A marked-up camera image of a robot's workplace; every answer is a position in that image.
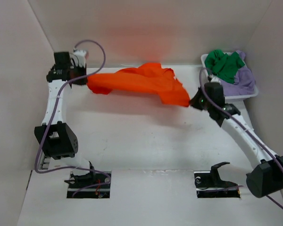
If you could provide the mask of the orange t-shirt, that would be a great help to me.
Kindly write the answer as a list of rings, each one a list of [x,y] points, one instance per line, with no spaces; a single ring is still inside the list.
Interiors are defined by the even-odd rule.
[[[171,68],[160,63],[145,63],[115,73],[97,73],[87,79],[95,94],[107,95],[114,90],[158,95],[161,103],[188,107],[190,97]]]

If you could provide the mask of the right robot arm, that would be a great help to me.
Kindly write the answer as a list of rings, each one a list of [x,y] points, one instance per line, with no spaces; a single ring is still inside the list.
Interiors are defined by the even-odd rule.
[[[200,85],[189,103],[195,109],[207,111],[244,152],[253,168],[246,175],[246,186],[255,197],[261,198],[283,189],[283,156],[259,139],[235,105],[225,102],[221,84],[208,82]]]

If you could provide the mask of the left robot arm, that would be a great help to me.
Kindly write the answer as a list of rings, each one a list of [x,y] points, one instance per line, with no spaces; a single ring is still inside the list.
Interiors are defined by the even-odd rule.
[[[70,179],[65,182],[77,188],[93,187],[96,173],[93,165],[78,152],[78,138],[66,121],[67,98],[72,85],[87,83],[87,50],[74,49],[69,52],[55,52],[55,64],[46,76],[49,96],[47,109],[40,126],[35,127],[34,134],[45,156],[72,167]]]

